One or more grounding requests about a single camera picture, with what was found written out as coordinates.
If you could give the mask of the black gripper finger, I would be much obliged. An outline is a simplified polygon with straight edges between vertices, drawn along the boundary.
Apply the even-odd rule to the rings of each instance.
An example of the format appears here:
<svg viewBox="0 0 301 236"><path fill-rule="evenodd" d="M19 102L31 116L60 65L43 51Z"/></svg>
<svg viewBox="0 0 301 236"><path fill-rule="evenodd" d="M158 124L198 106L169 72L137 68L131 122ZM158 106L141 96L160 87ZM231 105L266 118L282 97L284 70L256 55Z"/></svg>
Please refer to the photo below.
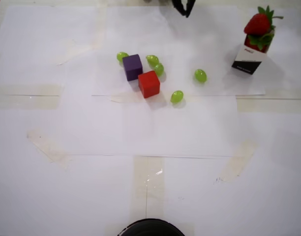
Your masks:
<svg viewBox="0 0 301 236"><path fill-rule="evenodd" d="M172 0L173 7L182 15L186 15L186 10L184 9L184 6L182 4L181 0Z"/></svg>
<svg viewBox="0 0 301 236"><path fill-rule="evenodd" d="M193 9L193 6L194 6L195 2L196 2L196 0L188 0L187 1L187 4L186 4L186 14L185 14L186 18L188 18L190 16L190 13L191 13L191 11Z"/></svg>

